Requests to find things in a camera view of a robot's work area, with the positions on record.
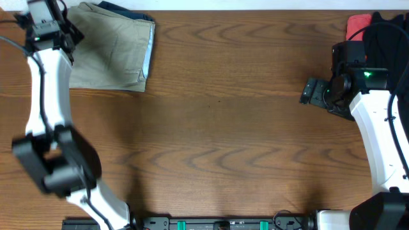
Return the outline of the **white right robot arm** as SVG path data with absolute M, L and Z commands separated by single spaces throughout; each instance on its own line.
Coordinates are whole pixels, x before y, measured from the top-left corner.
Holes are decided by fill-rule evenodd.
M 408 229 L 408 141 L 386 68 L 370 68 L 364 43 L 332 47 L 330 80 L 308 79 L 301 104 L 356 122 L 371 171 L 372 197 L 352 210 L 316 210 L 304 229 Z

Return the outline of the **light khaki shorts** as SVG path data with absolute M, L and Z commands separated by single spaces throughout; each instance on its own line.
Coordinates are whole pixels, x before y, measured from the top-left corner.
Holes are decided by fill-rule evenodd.
M 84 39 L 73 53 L 71 88 L 144 92 L 155 22 L 134 20 L 91 3 L 68 11 Z

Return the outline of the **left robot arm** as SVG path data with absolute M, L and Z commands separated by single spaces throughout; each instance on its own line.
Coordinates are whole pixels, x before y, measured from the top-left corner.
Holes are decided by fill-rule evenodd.
M 96 150 L 72 122 L 69 81 L 73 52 L 84 38 L 56 1 L 27 3 L 26 44 L 31 71 L 31 111 L 25 136 L 12 142 L 18 158 L 44 194 L 66 199 L 92 217 L 99 229 L 137 229 L 125 201 L 102 180 Z

